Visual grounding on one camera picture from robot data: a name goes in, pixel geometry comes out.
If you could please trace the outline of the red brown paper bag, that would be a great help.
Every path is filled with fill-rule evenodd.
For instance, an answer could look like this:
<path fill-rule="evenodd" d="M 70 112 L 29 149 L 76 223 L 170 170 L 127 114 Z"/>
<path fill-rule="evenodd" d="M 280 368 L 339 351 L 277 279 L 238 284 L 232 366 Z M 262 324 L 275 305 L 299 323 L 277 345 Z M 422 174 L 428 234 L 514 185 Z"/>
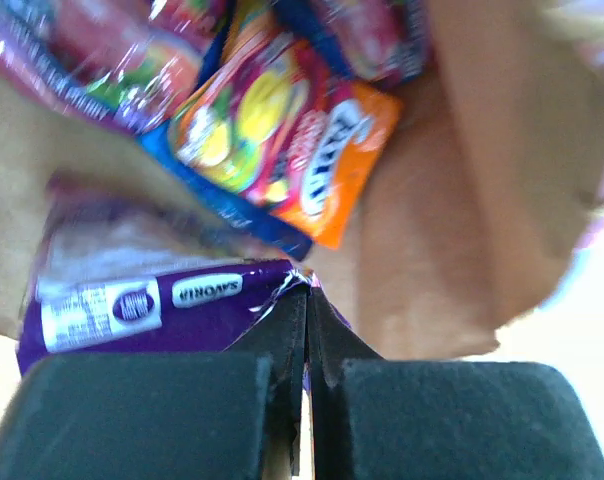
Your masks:
<path fill-rule="evenodd" d="M 604 35 L 592 3 L 431 1 L 437 67 L 404 115 L 342 248 L 315 250 L 329 298 L 379 353 L 496 348 L 545 300 L 600 203 Z M 193 196 L 134 142 L 36 104 L 0 74 L 0 335 L 16 338 L 62 171 L 183 208 Z"/>

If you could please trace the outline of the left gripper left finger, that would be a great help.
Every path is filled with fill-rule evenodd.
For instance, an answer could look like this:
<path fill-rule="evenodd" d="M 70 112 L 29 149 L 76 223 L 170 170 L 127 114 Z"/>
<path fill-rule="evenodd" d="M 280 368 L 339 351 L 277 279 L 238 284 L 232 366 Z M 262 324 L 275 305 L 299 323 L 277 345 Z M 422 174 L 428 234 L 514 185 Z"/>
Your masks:
<path fill-rule="evenodd" d="M 307 290 L 217 353 L 63 354 L 20 382 L 0 479 L 289 479 L 299 470 Z"/>

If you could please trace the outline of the red snack packet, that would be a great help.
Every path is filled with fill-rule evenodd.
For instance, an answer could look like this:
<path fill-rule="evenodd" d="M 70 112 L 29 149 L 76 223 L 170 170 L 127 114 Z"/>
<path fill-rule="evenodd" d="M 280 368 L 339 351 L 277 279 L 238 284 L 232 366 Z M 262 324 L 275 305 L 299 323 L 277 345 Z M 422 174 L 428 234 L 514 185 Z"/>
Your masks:
<path fill-rule="evenodd" d="M 230 1 L 0 1 L 0 72 L 49 109 L 134 135 L 219 64 Z"/>

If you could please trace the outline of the blue Doritos chips packet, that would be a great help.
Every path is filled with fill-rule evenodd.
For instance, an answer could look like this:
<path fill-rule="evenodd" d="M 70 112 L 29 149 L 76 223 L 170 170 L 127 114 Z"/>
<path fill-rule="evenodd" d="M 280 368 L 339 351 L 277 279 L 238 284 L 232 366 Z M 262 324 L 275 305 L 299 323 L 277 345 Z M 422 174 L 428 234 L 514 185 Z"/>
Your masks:
<path fill-rule="evenodd" d="M 225 40 L 215 40 L 213 51 L 248 47 L 241 35 L 258 21 L 265 21 L 258 36 L 264 51 L 276 55 L 293 51 L 296 70 L 310 89 L 302 108 L 322 107 L 329 99 L 326 83 L 345 82 L 351 71 L 337 40 L 329 34 L 308 1 L 238 1 L 225 28 Z M 281 145 L 273 138 L 250 139 L 239 130 L 237 111 L 250 83 L 265 72 L 266 64 L 255 54 L 230 55 L 211 76 L 219 82 L 211 106 L 217 121 L 229 128 L 230 152 L 220 166 L 201 167 L 191 157 L 179 156 L 178 123 L 185 119 L 192 100 L 160 126 L 138 136 L 141 147 L 169 173 L 180 180 L 206 208 L 233 227 L 245 231 L 286 255 L 303 260 L 316 242 L 314 233 L 300 216 L 288 219 L 297 200 L 297 173 L 289 165 L 286 134 Z"/>

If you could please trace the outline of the orange Fox's fruits packet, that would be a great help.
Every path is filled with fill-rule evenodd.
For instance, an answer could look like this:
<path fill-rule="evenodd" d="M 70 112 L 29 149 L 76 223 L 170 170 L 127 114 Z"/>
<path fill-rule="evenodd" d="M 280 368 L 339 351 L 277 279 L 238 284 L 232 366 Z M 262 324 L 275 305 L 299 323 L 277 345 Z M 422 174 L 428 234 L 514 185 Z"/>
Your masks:
<path fill-rule="evenodd" d="M 333 74 L 294 34 L 259 30 L 233 43 L 171 118 L 168 138 L 206 180 L 336 249 L 400 110 Z"/>

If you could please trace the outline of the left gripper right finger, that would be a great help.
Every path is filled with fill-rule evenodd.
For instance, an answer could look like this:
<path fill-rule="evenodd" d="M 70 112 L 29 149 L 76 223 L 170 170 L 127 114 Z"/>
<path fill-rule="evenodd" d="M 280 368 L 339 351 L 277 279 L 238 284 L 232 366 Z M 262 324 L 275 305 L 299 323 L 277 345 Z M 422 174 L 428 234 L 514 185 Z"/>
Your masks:
<path fill-rule="evenodd" d="M 308 299 L 319 479 L 604 479 L 582 403 L 530 362 L 390 361 Z"/>

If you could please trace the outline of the purple snack packet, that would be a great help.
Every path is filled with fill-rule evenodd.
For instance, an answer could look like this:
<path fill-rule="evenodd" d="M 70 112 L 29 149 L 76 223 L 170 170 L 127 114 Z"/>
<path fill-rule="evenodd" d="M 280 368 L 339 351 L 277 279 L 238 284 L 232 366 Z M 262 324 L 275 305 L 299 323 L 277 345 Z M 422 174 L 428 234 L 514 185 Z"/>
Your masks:
<path fill-rule="evenodd" d="M 16 349 L 222 351 L 317 275 L 211 214 L 84 187 L 52 193 Z"/>

